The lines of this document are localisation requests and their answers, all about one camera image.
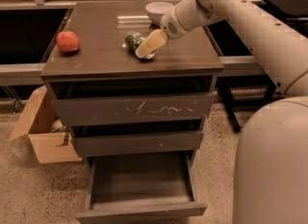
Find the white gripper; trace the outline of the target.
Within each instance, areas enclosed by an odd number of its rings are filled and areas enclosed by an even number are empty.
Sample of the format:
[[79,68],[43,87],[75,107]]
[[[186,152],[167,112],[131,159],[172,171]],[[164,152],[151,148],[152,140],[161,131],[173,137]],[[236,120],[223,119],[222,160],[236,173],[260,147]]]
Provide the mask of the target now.
[[154,30],[151,32],[137,48],[135,54],[138,58],[143,59],[152,55],[157,49],[167,43],[167,38],[178,39],[188,32],[180,25],[175,9],[170,10],[162,16],[160,28],[162,30]]

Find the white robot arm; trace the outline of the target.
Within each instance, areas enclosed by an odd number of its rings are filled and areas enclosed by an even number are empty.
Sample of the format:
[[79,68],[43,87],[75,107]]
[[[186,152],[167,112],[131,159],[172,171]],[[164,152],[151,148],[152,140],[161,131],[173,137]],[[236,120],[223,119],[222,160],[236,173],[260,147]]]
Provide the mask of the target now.
[[217,17],[284,95],[254,113],[240,134],[233,224],[308,224],[307,37],[248,0],[182,0],[136,54],[143,58]]

